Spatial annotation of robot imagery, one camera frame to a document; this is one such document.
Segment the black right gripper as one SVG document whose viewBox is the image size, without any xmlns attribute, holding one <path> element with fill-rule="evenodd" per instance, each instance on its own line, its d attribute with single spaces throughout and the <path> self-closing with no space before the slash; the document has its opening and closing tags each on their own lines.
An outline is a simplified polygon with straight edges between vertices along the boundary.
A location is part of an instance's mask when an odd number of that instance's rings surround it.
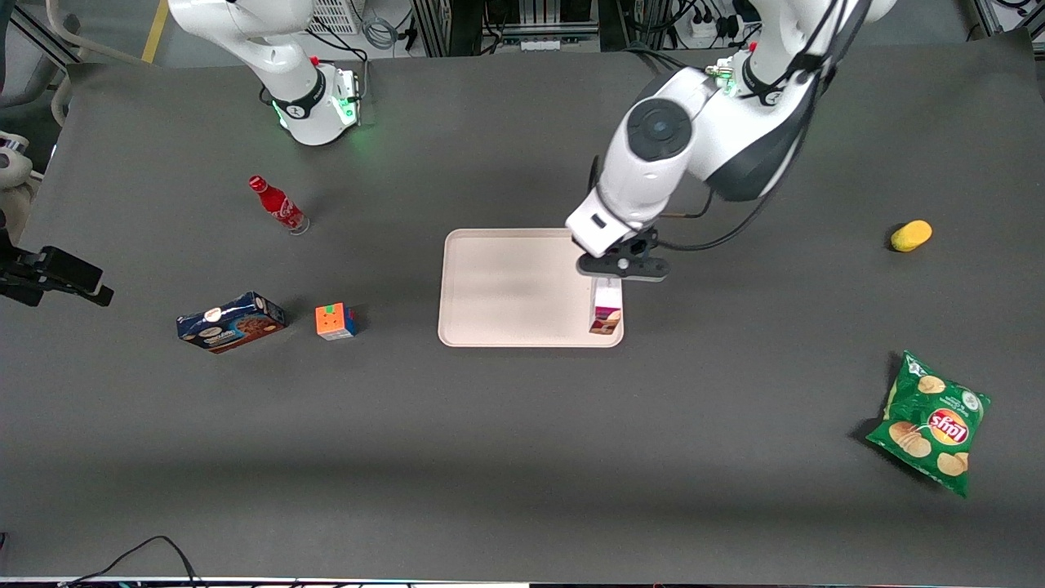
<svg viewBox="0 0 1045 588">
<path fill-rule="evenodd" d="M 2 296 L 22 305 L 40 305 L 44 293 L 41 275 L 49 279 L 50 291 L 78 296 L 94 305 L 109 306 L 114 297 L 114 290 L 100 282 L 102 271 L 97 265 L 72 256 L 67 251 L 56 246 L 42 246 L 37 254 L 2 245 Z"/>
</svg>

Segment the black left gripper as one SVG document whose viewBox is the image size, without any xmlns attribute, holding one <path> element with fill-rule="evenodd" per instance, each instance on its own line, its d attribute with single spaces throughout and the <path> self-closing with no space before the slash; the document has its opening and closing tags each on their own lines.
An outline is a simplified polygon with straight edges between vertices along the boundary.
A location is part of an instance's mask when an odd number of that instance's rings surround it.
<svg viewBox="0 0 1045 588">
<path fill-rule="evenodd" d="M 623 239 L 616 245 L 608 248 L 604 257 L 612 258 L 616 262 L 620 258 L 638 263 L 638 261 L 649 260 L 653 250 L 658 246 L 658 231 L 656 227 L 650 227 L 638 231 L 633 237 Z"/>
</svg>

